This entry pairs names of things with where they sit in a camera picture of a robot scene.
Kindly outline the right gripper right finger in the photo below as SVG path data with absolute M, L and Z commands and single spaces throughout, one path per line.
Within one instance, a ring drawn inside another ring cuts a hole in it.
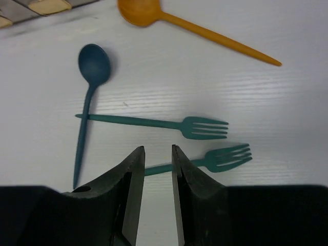
M 230 245 L 228 191 L 172 146 L 172 182 L 179 245 Z

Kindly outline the yellow orange spoon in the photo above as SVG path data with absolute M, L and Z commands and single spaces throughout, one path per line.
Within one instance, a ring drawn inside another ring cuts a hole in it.
M 251 47 L 239 43 L 224 35 L 203 28 L 182 18 L 176 17 L 161 9 L 160 1 L 118 1 L 117 7 L 122 17 L 129 23 L 138 27 L 147 27 L 156 21 L 166 21 L 190 32 L 193 32 L 203 38 L 206 38 L 219 45 L 227 47 L 236 52 L 250 56 L 262 62 L 278 66 L 282 65 L 278 60 L 263 54 Z

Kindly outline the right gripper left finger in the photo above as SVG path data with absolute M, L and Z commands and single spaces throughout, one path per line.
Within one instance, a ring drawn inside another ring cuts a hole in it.
M 91 182 L 63 193 L 65 226 L 60 245 L 135 245 L 145 179 L 145 149 Z

